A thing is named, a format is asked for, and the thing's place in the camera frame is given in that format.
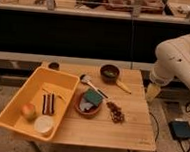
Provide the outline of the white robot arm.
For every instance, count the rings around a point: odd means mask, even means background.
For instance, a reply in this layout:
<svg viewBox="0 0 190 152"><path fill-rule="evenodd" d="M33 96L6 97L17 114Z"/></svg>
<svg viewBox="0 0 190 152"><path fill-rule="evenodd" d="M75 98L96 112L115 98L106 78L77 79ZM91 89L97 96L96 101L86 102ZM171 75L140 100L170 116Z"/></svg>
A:
<svg viewBox="0 0 190 152"><path fill-rule="evenodd" d="M190 34L165 40L155 48L156 63L150 70L146 100L151 102L174 77L190 89Z"/></svg>

